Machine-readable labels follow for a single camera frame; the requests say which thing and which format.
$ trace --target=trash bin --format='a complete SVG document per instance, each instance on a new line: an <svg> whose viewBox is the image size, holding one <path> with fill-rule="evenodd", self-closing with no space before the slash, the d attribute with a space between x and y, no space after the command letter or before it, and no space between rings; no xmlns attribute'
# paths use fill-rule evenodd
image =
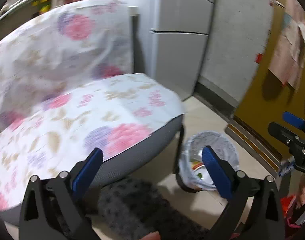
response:
<svg viewBox="0 0 305 240"><path fill-rule="evenodd" d="M228 161L235 171L239 170L237 150L226 136L215 131L200 132L186 141L179 157L179 172L176 174L176 180L183 190L188 192L216 190L201 159L202 149L208 145L220 159Z"/></svg>

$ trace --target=chair backrest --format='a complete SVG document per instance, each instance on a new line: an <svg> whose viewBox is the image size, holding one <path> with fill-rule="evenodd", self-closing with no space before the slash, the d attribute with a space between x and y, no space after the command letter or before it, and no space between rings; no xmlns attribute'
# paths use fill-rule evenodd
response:
<svg viewBox="0 0 305 240"><path fill-rule="evenodd" d="M40 15L0 41L0 131L42 101L92 80L133 72L123 0L85 0Z"/></svg>

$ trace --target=dark baseboard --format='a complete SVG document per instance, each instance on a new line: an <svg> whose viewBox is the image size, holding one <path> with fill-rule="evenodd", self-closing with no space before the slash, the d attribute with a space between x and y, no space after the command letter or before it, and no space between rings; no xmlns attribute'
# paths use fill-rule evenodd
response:
<svg viewBox="0 0 305 240"><path fill-rule="evenodd" d="M235 111L235 107L199 82L196 84L194 96L227 122Z"/></svg>

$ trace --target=chair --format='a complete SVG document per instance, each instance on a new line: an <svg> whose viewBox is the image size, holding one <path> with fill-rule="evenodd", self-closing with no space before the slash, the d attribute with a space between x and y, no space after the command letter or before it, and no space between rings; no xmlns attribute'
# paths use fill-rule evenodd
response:
<svg viewBox="0 0 305 240"><path fill-rule="evenodd" d="M123 0L86 0L0 41L0 219L18 225L29 178L69 171L94 147L104 163L90 192L149 162L180 131L178 155L182 103L132 73L130 29Z"/></svg>

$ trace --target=floor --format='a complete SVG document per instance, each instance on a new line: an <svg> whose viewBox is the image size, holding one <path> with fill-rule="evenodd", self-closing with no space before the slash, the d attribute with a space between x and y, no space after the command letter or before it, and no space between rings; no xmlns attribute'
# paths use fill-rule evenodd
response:
<svg viewBox="0 0 305 240"><path fill-rule="evenodd" d="M196 98L191 97L184 104L187 111L184 120L186 127L185 139L202 130L214 130L224 133L227 122ZM248 152L229 136L227 137L234 143L239 153L241 170L253 178L263 179L269 175L267 170ZM211 228L223 211L227 201L222 199L216 191L187 193L179 188L175 175L172 174L176 146L177 139L174 139L155 159L141 167L131 176L157 185L162 195L169 200L174 208L202 226ZM246 221L251 204L252 199L250 198L242 215L242 222ZM11 235L18 239L18 230L9 225L7 227ZM98 218L93 218L93 228L102 240L121 240Z"/></svg>

